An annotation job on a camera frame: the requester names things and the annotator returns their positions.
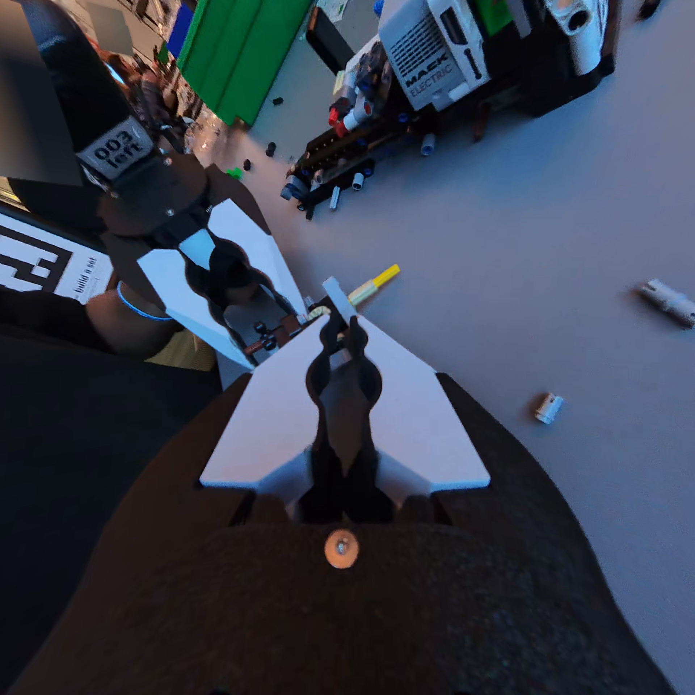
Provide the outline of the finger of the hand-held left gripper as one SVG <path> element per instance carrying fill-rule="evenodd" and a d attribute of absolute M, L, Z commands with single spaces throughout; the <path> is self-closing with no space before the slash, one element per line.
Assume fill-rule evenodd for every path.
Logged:
<path fill-rule="evenodd" d="M 245 265 L 256 282 L 300 325 L 307 322 L 302 294 L 274 238 L 230 199 L 214 206 L 208 230 L 215 244 Z"/>
<path fill-rule="evenodd" d="M 194 264 L 174 249 L 154 249 L 137 263 L 169 317 L 189 330 L 215 351 L 246 370 L 254 364 L 233 339 L 221 308 L 199 288 L 191 286 Z"/>

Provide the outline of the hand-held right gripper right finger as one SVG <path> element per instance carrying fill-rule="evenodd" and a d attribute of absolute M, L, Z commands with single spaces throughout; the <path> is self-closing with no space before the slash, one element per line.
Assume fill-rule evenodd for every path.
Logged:
<path fill-rule="evenodd" d="M 364 357 L 381 382 L 369 413 L 376 487 L 401 508 L 412 496 L 489 486 L 491 475 L 436 370 L 365 317 L 356 324 L 366 334 Z"/>

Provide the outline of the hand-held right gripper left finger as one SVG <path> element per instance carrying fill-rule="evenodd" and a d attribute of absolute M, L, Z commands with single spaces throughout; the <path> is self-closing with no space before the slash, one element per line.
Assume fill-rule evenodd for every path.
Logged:
<path fill-rule="evenodd" d="M 315 484 L 314 469 L 325 473 L 333 466 L 323 404 L 307 386 L 328 324 L 328 315 L 318 317 L 250 375 L 199 476 L 205 489 L 274 496 L 290 518 L 303 517 L 300 499 Z"/>

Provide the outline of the small black lego subassembly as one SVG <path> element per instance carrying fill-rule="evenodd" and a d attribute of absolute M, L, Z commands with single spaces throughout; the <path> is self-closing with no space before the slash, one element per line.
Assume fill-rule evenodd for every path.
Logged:
<path fill-rule="evenodd" d="M 394 264 L 349 294 L 343 292 L 336 278 L 328 278 L 323 283 L 323 288 L 329 304 L 312 304 L 308 309 L 308 313 L 304 315 L 305 323 L 313 322 L 318 317 L 327 316 L 332 311 L 335 311 L 341 317 L 343 323 L 348 326 L 352 316 L 357 315 L 357 308 L 375 295 L 383 286 L 387 285 L 388 282 L 397 277 L 400 272 L 399 265 Z M 243 354 L 246 357 L 252 357 L 262 350 L 273 352 L 298 335 L 303 330 L 303 326 L 304 324 L 300 322 L 299 317 L 290 315 L 283 317 L 280 324 L 273 329 L 268 329 L 264 323 L 257 322 L 254 325 L 254 331 L 258 338 L 255 342 L 243 348 Z"/>

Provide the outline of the person's left forearm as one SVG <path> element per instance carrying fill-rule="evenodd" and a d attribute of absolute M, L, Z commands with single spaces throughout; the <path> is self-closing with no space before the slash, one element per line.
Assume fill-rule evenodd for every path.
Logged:
<path fill-rule="evenodd" d="M 156 304 L 149 302 L 124 283 L 127 300 L 154 316 L 167 316 Z M 183 329 L 178 322 L 155 323 L 145 320 L 117 297 L 116 287 L 90 299 L 85 306 L 91 324 L 116 354 L 136 359 L 148 359 L 160 352 L 171 337 Z"/>

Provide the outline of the white lego truck model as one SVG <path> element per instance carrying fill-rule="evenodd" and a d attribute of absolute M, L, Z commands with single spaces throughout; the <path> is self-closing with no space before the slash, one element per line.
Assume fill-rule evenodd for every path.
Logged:
<path fill-rule="evenodd" d="M 360 190 L 378 160 L 410 143 L 430 156 L 441 130 L 493 111 L 543 115 L 614 71 L 621 1 L 377 1 L 376 35 L 352 51 L 315 7 L 308 45 L 335 76 L 328 129 L 286 173 L 281 197 L 309 220 Z"/>

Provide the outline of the grey lego connector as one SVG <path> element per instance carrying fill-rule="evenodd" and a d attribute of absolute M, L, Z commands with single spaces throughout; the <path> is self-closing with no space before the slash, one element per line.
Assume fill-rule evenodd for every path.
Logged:
<path fill-rule="evenodd" d="M 694 329 L 694 300 L 658 279 L 648 280 L 637 291 L 643 299 L 684 328 Z"/>

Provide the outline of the person's left hand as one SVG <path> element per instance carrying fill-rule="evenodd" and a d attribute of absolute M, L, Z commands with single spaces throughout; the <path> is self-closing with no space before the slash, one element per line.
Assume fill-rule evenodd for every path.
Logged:
<path fill-rule="evenodd" d="M 227 270 L 222 280 L 221 299 L 224 306 L 247 305 L 252 303 L 261 291 L 258 277 L 242 264 Z"/>

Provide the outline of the blue wristband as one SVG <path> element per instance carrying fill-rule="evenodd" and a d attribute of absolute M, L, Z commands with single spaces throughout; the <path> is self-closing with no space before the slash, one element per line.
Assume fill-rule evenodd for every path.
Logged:
<path fill-rule="evenodd" d="M 134 304 L 132 304 L 127 298 L 125 297 L 125 294 L 123 292 L 123 287 L 124 283 L 123 281 L 118 281 L 117 286 L 116 286 L 116 292 L 117 292 L 117 297 L 123 303 L 123 305 L 126 306 L 131 312 L 133 312 L 135 315 L 145 319 L 149 320 L 155 323 L 168 323 L 171 321 L 174 321 L 172 317 L 169 315 L 167 316 L 154 316 L 150 313 L 147 313 L 146 311 L 141 310 L 140 308 L 136 307 Z"/>

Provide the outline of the tan upholstered chair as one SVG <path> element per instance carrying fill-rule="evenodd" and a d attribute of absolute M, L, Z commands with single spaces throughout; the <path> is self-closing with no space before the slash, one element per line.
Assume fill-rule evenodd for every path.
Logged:
<path fill-rule="evenodd" d="M 212 372 L 218 365 L 213 348 L 187 329 L 176 332 L 160 352 L 145 362 L 201 372 Z"/>

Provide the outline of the clear plastic bag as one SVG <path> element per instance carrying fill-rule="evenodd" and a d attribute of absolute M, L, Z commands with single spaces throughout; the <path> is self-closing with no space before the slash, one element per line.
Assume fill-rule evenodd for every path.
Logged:
<path fill-rule="evenodd" d="M 204 168 L 216 163 L 227 145 L 230 126 L 203 105 L 186 129 L 184 153 L 193 155 Z"/>

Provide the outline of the framed marker sign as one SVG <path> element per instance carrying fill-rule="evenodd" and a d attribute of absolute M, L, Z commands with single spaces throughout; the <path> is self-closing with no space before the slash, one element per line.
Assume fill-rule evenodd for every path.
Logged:
<path fill-rule="evenodd" d="M 86 304 L 106 292 L 113 275 L 108 254 L 51 229 L 15 208 L 1 210 L 1 287 L 43 292 Z"/>

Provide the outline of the green plastic bin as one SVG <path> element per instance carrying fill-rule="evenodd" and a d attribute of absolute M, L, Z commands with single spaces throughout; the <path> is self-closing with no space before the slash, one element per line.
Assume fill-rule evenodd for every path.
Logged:
<path fill-rule="evenodd" d="M 252 126 L 312 1 L 198 1 L 179 72 L 223 121 Z"/>

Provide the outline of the small blue crate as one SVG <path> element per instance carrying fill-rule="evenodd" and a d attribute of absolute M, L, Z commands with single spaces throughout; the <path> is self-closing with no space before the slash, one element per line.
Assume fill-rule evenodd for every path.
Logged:
<path fill-rule="evenodd" d="M 198 1 L 171 1 L 170 12 L 165 26 L 168 52 L 178 59 L 184 46 L 188 30 L 193 21 Z"/>

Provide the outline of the person's dark clothing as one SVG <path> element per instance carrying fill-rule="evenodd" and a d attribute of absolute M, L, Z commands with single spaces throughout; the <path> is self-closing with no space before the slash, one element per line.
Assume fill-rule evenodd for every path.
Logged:
<path fill-rule="evenodd" d="M 1 288 L 1 693 L 73 596 L 120 501 L 220 393 L 116 354 L 80 302 Z"/>

